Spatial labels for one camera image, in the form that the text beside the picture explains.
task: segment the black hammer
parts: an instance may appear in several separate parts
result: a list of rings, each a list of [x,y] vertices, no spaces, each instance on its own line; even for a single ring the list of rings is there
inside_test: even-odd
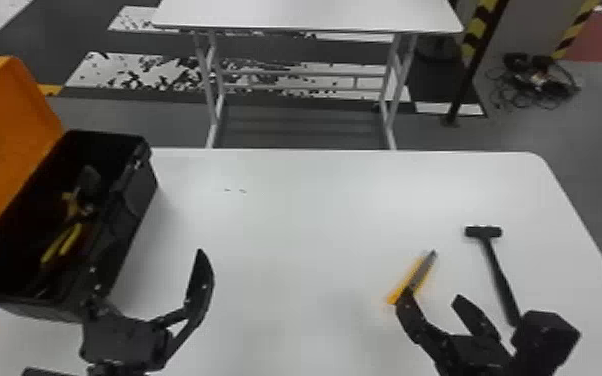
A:
[[[502,303],[506,319],[511,326],[518,326],[520,322],[520,310],[516,304],[516,299],[513,297],[513,292],[509,286],[509,281],[506,280],[502,268],[497,262],[495,250],[492,248],[492,238],[502,236],[502,229],[495,226],[467,226],[464,229],[464,235],[470,238],[476,238],[481,241],[485,252],[487,253],[490,267],[492,268],[492,277],[497,286],[497,292]]]

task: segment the tabletop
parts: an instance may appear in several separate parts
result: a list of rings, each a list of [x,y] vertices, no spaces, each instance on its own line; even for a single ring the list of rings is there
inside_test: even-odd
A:
[[[523,312],[582,337],[556,375],[602,374],[602,256],[546,163],[526,153],[154,149],[159,191],[112,292],[127,315],[177,308],[197,248],[216,286],[203,325],[160,374],[436,375],[385,298],[425,250],[427,318],[466,333],[461,293],[508,327],[467,224],[504,229],[497,256]],[[78,325],[0,310],[0,376],[83,375]]]
[[[162,0],[152,24],[174,29],[460,33],[447,0]]]

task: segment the gray floor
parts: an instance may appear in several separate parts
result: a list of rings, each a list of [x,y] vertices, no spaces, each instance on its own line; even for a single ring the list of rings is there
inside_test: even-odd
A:
[[[538,108],[490,119],[464,118],[443,128],[439,118],[400,115],[395,131],[401,149],[530,151],[544,157],[602,250],[602,64],[569,63],[584,90],[557,110]],[[487,98],[491,86],[477,79]],[[204,106],[151,102],[50,99],[67,127],[138,133],[155,146],[201,147]],[[232,107],[225,147],[375,149],[383,147],[368,111]]]

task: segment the table leg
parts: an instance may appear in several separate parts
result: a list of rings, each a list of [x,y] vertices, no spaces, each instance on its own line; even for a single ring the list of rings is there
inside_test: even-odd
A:
[[[383,86],[380,91],[380,98],[378,99],[378,106],[380,107],[380,113],[383,122],[383,131],[385,133],[385,140],[387,146],[391,150],[397,150],[397,142],[394,137],[394,120],[397,116],[399,109],[399,103],[401,101],[401,93],[404,90],[408,73],[413,63],[413,56],[415,51],[415,42],[417,36],[409,35],[408,44],[406,51],[404,52],[404,62],[401,63],[398,55],[399,45],[401,44],[401,35],[396,34],[390,46],[390,51],[387,57],[387,66],[385,67],[385,77],[383,77]],[[394,71],[394,81],[396,86],[394,88],[394,95],[392,102],[388,108],[386,101],[386,93],[390,84],[390,76]]]
[[[196,58],[198,59],[198,66],[201,71],[201,84],[203,85],[203,91],[205,93],[205,102],[208,106],[208,116],[210,120],[210,128],[208,129],[208,138],[205,143],[205,148],[212,149],[215,146],[215,139],[217,136],[217,131],[219,129],[219,122],[221,118],[221,113],[217,111],[217,104],[215,103],[215,97],[212,92],[212,84],[210,83],[210,73],[212,71],[211,66],[217,48],[216,46],[210,46],[210,43],[208,43],[208,48],[206,52],[206,48],[201,43],[201,38],[198,35],[198,32],[194,31],[193,38],[194,45],[196,48]]]

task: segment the metal table frame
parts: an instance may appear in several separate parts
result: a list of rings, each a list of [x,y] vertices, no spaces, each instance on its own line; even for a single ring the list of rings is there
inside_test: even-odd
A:
[[[337,91],[372,91],[380,92],[376,110],[381,114],[381,121],[383,132],[387,146],[391,150],[397,149],[396,139],[394,137],[394,120],[399,109],[399,103],[401,101],[401,94],[404,90],[408,73],[413,63],[413,56],[415,50],[415,42],[417,36],[415,34],[402,34],[396,33],[392,39],[389,52],[387,54],[387,64],[385,66],[385,73],[361,73],[361,72],[308,72],[299,70],[288,70],[288,71],[274,71],[274,70],[255,70],[255,69],[241,69],[241,70],[227,70],[223,69],[219,61],[219,52],[217,48],[217,37],[215,36],[215,30],[208,30],[207,33],[202,30],[191,30],[193,35],[194,45],[196,49],[196,57],[198,58],[198,64],[201,72],[201,85],[205,92],[205,101],[208,105],[208,114],[210,116],[210,128],[208,130],[208,138],[205,144],[206,149],[211,149],[215,146],[219,127],[222,125],[222,113],[224,105],[226,103],[226,90],[231,87],[245,88],[245,89],[313,89],[313,90],[337,90]],[[403,61],[399,57],[399,47],[405,45],[403,51]],[[211,83],[212,73],[215,75],[215,86],[216,94]],[[394,72],[395,89],[392,101],[388,107],[386,93],[390,85],[390,77]],[[227,84],[224,82],[224,75],[240,75],[247,76],[247,86]],[[255,84],[252,81],[252,77],[255,75],[294,75],[294,76],[313,76],[313,77],[352,77],[352,87],[349,88],[322,88],[322,87],[304,87],[304,86],[286,86],[286,85],[266,85],[266,84]],[[363,88],[358,86],[360,78],[382,78],[383,84],[380,88]]]

